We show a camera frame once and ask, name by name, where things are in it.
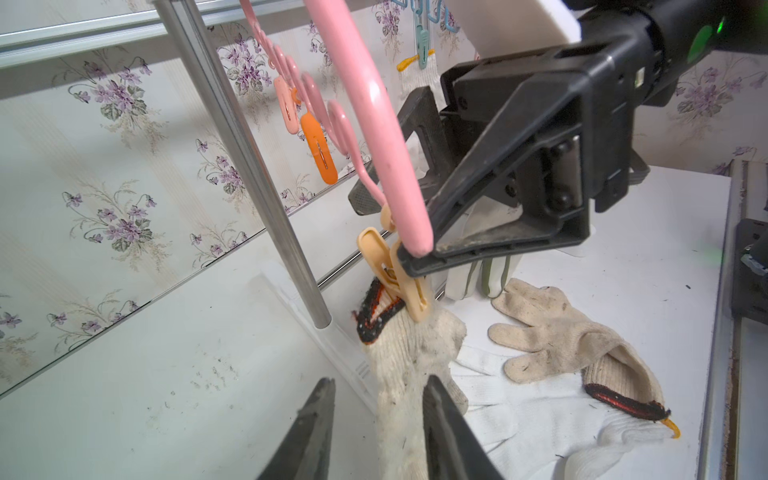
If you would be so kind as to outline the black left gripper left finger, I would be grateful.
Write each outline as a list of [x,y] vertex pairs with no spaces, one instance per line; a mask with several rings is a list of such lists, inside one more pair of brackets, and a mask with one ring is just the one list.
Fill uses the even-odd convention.
[[321,378],[258,480],[328,478],[335,396],[335,380]]

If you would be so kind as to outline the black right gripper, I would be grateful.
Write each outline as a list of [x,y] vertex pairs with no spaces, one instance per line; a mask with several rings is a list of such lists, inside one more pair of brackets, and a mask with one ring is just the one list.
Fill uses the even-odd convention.
[[590,235],[591,203],[628,188],[632,118],[654,64],[649,19],[600,10],[575,47],[451,68],[439,89],[411,91],[397,113],[435,244],[422,277],[489,260],[572,247]]

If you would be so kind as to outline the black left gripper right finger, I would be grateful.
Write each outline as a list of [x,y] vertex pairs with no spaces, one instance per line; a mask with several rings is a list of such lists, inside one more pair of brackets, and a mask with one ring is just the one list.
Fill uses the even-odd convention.
[[435,375],[424,387],[422,412],[429,479],[503,479]]

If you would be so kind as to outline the pink wavy hanger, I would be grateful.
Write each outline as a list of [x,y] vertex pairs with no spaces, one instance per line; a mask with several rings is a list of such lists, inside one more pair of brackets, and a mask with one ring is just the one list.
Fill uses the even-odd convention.
[[377,182],[365,171],[355,130],[342,106],[335,100],[325,100],[314,86],[314,78],[300,70],[293,58],[268,38],[249,1],[242,1],[240,5],[270,66],[287,81],[287,93],[295,94],[296,99],[305,104],[338,151],[353,161],[359,179],[371,196],[390,210],[406,251],[417,258],[431,253],[434,233],[404,134],[347,4],[344,1],[304,3],[346,89],[378,174]]

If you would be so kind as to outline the beige knit glove red cuff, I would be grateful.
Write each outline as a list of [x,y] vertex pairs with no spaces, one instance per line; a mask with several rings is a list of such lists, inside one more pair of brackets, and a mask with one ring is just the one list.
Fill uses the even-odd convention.
[[452,379],[449,364],[467,330],[451,312],[436,308],[424,321],[411,319],[405,302],[374,278],[354,313],[377,385],[377,442],[382,479],[426,479],[423,390],[438,377],[459,411],[468,400]]

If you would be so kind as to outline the blue wavy hanger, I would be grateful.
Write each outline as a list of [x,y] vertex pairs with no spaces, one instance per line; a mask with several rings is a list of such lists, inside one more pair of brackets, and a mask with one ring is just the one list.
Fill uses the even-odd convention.
[[440,0],[392,0],[402,9],[410,9],[417,18],[417,23],[433,23],[451,33],[458,33],[460,26],[448,6]]

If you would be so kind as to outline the white glove with grey strap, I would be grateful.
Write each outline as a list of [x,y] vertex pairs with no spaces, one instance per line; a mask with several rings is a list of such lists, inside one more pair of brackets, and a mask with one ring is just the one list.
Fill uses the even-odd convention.
[[[488,197],[482,197],[470,209],[462,233],[472,235],[508,222],[518,220],[522,206],[510,207]],[[459,301],[479,291],[484,296],[498,297],[514,273],[521,255],[485,258],[449,270],[445,296]]]

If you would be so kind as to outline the yellow clothes peg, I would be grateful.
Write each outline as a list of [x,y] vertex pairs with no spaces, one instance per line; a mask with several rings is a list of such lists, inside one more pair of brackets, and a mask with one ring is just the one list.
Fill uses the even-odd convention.
[[411,277],[401,265],[398,250],[402,240],[388,205],[382,207],[380,221],[382,227],[393,235],[394,243],[390,245],[377,229],[370,227],[358,235],[358,250],[387,292],[405,302],[411,319],[416,323],[424,322],[432,313],[430,281],[426,277]]

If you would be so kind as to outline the orange clothes peg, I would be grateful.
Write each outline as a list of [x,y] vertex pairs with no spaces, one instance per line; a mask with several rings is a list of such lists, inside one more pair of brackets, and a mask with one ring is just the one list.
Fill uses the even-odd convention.
[[301,116],[299,125],[300,136],[309,148],[310,155],[321,179],[327,185],[336,184],[338,182],[338,171],[321,124],[310,112],[306,112]]

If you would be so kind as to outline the white knit glove yellow cuff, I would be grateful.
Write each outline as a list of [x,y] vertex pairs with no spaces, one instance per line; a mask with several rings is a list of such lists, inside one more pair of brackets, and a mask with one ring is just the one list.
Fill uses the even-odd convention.
[[446,107],[446,101],[440,84],[440,74],[434,50],[429,50],[426,65],[421,68],[418,55],[402,60],[397,66],[400,80],[399,99],[404,102],[408,95],[420,87],[429,87],[434,95],[438,110]]

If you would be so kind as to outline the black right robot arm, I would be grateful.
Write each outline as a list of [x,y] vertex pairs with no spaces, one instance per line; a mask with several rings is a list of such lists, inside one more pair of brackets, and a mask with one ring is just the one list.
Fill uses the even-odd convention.
[[460,63],[445,108],[419,88],[398,118],[429,163],[416,205],[433,249],[394,249],[412,277],[584,242],[589,217],[627,193],[635,110],[666,105],[714,50],[763,54],[763,1],[589,1],[582,38]]

